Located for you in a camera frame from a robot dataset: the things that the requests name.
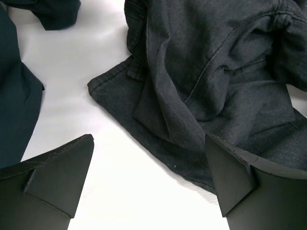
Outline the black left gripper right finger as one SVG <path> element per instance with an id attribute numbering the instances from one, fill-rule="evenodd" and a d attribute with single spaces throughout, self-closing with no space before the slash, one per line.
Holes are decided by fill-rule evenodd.
<path id="1" fill-rule="evenodd" d="M 222 216 L 231 230 L 305 230 L 307 173 L 205 138 Z"/>

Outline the black denim trousers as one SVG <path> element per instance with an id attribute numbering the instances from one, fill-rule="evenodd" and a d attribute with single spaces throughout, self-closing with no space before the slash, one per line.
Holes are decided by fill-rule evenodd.
<path id="1" fill-rule="evenodd" d="M 304 0 L 127 0 L 130 57 L 91 97 L 171 171 L 214 192 L 205 136 L 307 168 Z"/>

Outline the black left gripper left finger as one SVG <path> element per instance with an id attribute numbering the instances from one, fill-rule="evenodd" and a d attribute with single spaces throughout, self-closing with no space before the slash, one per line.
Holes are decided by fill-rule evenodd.
<path id="1" fill-rule="evenodd" d="M 94 151 L 91 134 L 0 170 L 2 230 L 66 230 Z"/>

